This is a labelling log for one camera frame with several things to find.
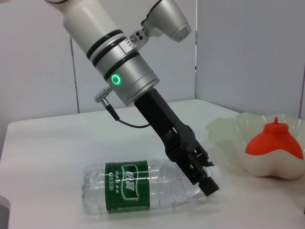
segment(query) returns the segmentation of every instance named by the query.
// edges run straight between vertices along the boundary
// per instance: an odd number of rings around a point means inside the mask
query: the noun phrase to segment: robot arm
[[[138,52],[163,33],[180,42],[190,25],[174,0],[158,1],[130,37],[117,27],[99,0],[46,0],[63,13],[64,27],[109,87],[96,97],[119,121],[106,96],[114,91],[125,105],[134,103],[162,139],[167,156],[206,196],[219,189],[205,171],[213,166],[192,129],[183,124],[154,87],[160,81]]]

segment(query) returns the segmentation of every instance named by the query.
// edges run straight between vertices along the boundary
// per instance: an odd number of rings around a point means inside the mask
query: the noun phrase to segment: plastic water bottle
[[[207,167],[206,172],[220,187],[220,170]],[[86,167],[82,177],[83,205],[91,215],[170,208],[203,197],[198,185],[170,160],[95,164]]]

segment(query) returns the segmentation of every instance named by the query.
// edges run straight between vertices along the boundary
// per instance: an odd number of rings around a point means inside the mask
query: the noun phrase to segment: table surface
[[[19,121],[9,125],[0,161],[0,195],[11,204],[10,229],[304,229],[305,179],[258,178],[228,166],[205,126],[238,113],[191,100],[170,103],[223,174],[216,195],[178,208],[84,214],[81,175],[97,162],[166,158],[151,129],[132,129],[106,111]],[[135,107],[122,120],[146,123]]]

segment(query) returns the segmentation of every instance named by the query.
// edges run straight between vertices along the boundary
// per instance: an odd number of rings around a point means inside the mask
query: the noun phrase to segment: green led ring
[[[119,85],[121,83],[121,78],[117,74],[112,75],[111,80],[115,85]]]

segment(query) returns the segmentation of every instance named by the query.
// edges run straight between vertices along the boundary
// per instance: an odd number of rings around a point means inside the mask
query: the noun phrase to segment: green bottle label
[[[106,209],[149,208],[147,161],[106,163]]]

